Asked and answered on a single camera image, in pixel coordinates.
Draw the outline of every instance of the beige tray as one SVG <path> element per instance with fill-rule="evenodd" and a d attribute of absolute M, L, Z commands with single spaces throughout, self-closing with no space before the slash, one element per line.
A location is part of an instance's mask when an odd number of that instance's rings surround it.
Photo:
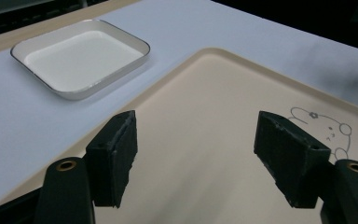
<path fill-rule="evenodd" d="M 254 154 L 259 110 L 290 118 L 332 161 L 358 160 L 358 107 L 223 49 L 197 52 L 129 109 L 139 152 L 121 207 L 96 208 L 96 223 L 321 223 L 321 202 L 291 208 Z"/>

